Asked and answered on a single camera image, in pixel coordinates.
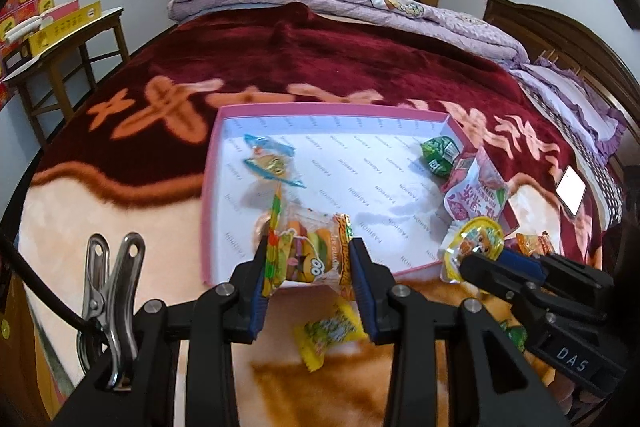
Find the pink white snack bag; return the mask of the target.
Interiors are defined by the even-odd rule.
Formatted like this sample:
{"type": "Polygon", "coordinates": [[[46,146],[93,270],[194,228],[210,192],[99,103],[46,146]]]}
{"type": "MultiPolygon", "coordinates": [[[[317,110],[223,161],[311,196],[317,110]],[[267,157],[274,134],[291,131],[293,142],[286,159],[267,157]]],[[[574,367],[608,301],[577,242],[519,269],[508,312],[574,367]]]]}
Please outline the pink white snack bag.
{"type": "Polygon", "coordinates": [[[447,232],[452,233],[477,217],[498,222],[509,189],[486,150],[481,147],[475,152],[463,152],[456,159],[442,193],[442,205],[451,218],[447,232]]]}

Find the yellow candy packet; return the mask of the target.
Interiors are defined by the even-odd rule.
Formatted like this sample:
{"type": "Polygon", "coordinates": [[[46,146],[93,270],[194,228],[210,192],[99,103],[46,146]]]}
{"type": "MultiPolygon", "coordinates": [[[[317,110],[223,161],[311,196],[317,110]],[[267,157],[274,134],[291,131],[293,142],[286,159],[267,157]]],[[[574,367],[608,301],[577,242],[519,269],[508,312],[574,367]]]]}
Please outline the yellow candy packet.
{"type": "Polygon", "coordinates": [[[294,326],[292,333],[300,358],[310,373],[321,369],[331,348],[367,337],[348,301],[335,303],[330,317],[294,326]]]}

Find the folded purple quilt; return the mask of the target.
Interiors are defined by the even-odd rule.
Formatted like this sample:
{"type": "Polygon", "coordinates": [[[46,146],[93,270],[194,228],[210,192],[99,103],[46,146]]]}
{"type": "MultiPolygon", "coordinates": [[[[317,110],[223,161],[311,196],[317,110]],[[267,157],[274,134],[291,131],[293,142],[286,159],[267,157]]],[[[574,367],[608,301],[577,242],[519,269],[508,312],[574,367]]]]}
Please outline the folded purple quilt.
{"type": "Polygon", "coordinates": [[[502,29],[466,13],[414,0],[171,0],[167,12],[171,20],[183,22],[206,12],[234,6],[276,6],[294,2],[307,5],[315,13],[433,37],[498,63],[529,62],[524,46],[502,29]]]}

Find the wooden side table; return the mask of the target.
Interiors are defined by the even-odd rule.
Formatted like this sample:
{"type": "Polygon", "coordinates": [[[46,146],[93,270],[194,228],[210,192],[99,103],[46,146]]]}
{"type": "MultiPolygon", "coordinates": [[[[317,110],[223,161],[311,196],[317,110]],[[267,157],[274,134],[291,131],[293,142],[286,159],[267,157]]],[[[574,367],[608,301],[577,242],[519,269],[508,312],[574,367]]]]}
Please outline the wooden side table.
{"type": "Polygon", "coordinates": [[[4,83],[15,90],[22,101],[29,124],[34,130],[35,137],[41,147],[48,145],[48,139],[43,132],[38,117],[51,112],[60,112],[65,122],[69,122],[75,114],[70,103],[65,83],[81,70],[85,72],[89,91],[96,91],[96,76],[92,65],[95,62],[118,56],[122,65],[130,61],[130,54],[122,29],[121,6],[106,10],[100,17],[81,28],[75,29],[68,36],[55,43],[49,49],[31,58],[17,70],[6,76],[4,83]],[[87,42],[104,31],[113,31],[117,49],[115,51],[91,56],[87,49],[87,42]],[[73,53],[78,53],[80,63],[68,74],[63,75],[61,64],[73,53]],[[32,76],[44,74],[47,77],[50,90],[38,102],[32,101],[27,83],[32,76]]]}

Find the yellow flat box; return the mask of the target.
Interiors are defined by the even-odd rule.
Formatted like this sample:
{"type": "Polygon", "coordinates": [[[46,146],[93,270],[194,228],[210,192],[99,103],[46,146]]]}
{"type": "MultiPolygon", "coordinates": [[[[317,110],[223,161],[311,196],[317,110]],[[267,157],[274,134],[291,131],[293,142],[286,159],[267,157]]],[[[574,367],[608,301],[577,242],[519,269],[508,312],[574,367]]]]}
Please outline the yellow flat box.
{"type": "Polygon", "coordinates": [[[3,37],[3,43],[8,47],[3,52],[4,69],[8,74],[14,72],[101,15],[101,2],[80,6],[78,1],[73,1],[19,23],[3,37]]]}

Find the metal spring clamp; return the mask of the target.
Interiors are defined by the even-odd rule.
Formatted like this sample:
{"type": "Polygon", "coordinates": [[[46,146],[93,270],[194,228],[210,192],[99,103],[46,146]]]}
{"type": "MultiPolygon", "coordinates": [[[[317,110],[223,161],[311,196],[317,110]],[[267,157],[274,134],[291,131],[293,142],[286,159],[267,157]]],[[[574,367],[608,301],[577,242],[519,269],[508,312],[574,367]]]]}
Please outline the metal spring clamp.
{"type": "Polygon", "coordinates": [[[77,334],[80,366],[89,372],[103,353],[111,357],[108,389],[124,389],[130,380],[138,346],[134,338],[134,296],[140,280],[145,243],[137,232],[125,235],[114,262],[105,237],[92,234],[87,243],[81,318],[77,334]]]}

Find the wooden headboard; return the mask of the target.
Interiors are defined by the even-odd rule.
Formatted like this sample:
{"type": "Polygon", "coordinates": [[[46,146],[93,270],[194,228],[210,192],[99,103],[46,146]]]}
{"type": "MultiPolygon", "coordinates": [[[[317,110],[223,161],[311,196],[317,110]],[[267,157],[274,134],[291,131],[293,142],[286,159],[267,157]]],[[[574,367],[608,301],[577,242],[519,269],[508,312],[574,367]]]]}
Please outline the wooden headboard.
{"type": "Polygon", "coordinates": [[[639,81],[617,53],[577,20],[538,5],[486,0],[484,20],[518,40],[528,56],[572,70],[627,121],[639,138],[639,81]]]}

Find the purple ruffled pillow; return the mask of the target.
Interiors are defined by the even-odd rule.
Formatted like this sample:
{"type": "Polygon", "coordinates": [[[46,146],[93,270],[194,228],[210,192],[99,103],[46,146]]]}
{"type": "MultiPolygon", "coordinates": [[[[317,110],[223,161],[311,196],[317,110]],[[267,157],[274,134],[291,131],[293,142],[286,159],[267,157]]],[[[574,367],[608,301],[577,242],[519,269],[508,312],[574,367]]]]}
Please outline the purple ruffled pillow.
{"type": "Polygon", "coordinates": [[[560,69],[542,57],[509,72],[561,117],[602,166],[617,152],[627,130],[623,114],[574,72],[560,69]]]}

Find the green sour candy packet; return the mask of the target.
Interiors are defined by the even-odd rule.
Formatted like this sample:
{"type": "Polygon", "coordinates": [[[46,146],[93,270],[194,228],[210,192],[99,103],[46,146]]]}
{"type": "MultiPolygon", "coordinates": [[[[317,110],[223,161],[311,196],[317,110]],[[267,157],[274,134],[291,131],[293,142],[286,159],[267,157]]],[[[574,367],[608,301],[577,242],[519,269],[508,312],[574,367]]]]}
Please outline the green sour candy packet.
{"type": "Polygon", "coordinates": [[[527,339],[525,327],[522,325],[511,325],[508,321],[501,322],[500,327],[512,343],[514,343],[514,346],[518,348],[518,351],[524,352],[527,339]]]}

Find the red floral fleece blanket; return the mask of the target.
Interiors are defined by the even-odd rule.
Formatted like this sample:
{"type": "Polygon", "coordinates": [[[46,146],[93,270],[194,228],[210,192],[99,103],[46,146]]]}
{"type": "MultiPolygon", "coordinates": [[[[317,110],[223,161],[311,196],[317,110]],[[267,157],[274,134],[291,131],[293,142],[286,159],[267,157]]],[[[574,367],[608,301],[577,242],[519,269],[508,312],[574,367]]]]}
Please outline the red floral fleece blanket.
{"type": "Polygon", "coordinates": [[[255,254],[273,195],[244,165],[246,132],[292,145],[305,207],[345,213],[374,261],[427,296],[440,283],[439,184],[422,141],[437,128],[483,147],[524,232],[600,267],[597,204],[564,215],[554,186],[578,156],[516,80],[449,43],[328,20],[299,3],[216,12],[151,42],[102,80],[44,151],[26,194],[21,253],[67,306],[82,298],[89,237],[146,245],[137,303],[207,291],[255,254]]]}

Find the pink shallow cardboard box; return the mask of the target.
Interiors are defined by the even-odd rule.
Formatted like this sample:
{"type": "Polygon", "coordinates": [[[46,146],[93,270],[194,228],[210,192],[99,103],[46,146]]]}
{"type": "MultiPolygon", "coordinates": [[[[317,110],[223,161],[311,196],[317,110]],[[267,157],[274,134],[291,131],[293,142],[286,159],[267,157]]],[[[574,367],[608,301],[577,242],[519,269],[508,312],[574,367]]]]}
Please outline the pink shallow cardboard box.
{"type": "Polygon", "coordinates": [[[305,183],[290,197],[313,210],[345,213],[372,259],[395,274],[438,261],[450,223],[442,185],[426,168],[421,144],[446,135],[460,150],[472,144],[446,113],[378,105],[271,103],[219,109],[202,188],[201,273],[214,285],[253,258],[257,222],[273,188],[251,173],[246,134],[295,148],[305,183]]]}

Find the blue clear pastry snack packet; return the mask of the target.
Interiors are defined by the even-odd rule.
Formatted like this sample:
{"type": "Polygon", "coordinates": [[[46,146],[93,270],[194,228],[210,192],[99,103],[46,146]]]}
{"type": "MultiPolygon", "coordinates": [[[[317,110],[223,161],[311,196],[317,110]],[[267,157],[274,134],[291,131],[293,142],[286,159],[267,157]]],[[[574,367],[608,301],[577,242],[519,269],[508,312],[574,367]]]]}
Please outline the blue clear pastry snack packet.
{"type": "Polygon", "coordinates": [[[305,187],[295,167],[294,147],[265,135],[246,134],[243,140],[250,148],[250,156],[243,159],[243,164],[255,176],[292,187],[305,187]]]}

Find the green snack packet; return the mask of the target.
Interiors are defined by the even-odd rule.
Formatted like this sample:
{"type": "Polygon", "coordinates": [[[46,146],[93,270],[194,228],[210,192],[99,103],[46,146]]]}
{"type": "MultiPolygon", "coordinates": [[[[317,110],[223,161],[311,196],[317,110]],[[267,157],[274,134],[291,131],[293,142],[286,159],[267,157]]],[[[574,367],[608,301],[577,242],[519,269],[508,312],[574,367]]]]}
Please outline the green snack packet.
{"type": "Polygon", "coordinates": [[[447,179],[454,162],[461,153],[460,148],[449,136],[434,136],[421,144],[422,159],[434,176],[447,179]]]}

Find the yellow jelly cup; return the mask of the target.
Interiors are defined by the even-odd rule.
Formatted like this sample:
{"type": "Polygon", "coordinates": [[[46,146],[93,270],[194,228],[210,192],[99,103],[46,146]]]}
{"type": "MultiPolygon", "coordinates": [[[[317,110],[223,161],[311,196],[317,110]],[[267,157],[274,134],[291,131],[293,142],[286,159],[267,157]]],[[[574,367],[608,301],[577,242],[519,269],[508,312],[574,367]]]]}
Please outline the yellow jelly cup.
{"type": "Polygon", "coordinates": [[[440,279],[445,283],[460,283],[462,260],[479,254],[496,260],[504,247],[504,235],[499,223],[486,216],[451,223],[439,248],[442,260],[440,279]]]}

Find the burger gummy packet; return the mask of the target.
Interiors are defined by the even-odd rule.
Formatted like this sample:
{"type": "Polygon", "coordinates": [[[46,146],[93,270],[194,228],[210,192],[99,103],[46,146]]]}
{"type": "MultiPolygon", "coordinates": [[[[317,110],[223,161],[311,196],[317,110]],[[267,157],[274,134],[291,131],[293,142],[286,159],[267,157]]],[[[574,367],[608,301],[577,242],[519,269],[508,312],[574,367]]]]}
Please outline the burger gummy packet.
{"type": "Polygon", "coordinates": [[[550,236],[546,231],[541,234],[523,234],[515,235],[515,245],[518,251],[527,256],[545,256],[555,253],[555,249],[551,242],[550,236]]]}
{"type": "Polygon", "coordinates": [[[352,290],[350,219],[328,215],[290,197],[292,187],[276,185],[270,209],[262,295],[271,296],[286,282],[326,285],[343,298],[352,290]]]}

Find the white smartphone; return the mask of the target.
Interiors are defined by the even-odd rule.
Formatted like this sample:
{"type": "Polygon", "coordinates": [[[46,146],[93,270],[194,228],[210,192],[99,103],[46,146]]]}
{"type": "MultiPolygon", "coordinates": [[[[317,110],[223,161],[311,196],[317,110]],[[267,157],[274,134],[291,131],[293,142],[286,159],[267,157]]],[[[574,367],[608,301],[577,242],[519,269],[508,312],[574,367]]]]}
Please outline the white smartphone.
{"type": "Polygon", "coordinates": [[[586,191],[586,184],[581,176],[570,166],[563,171],[555,187],[556,196],[570,215],[576,217],[586,191]]]}

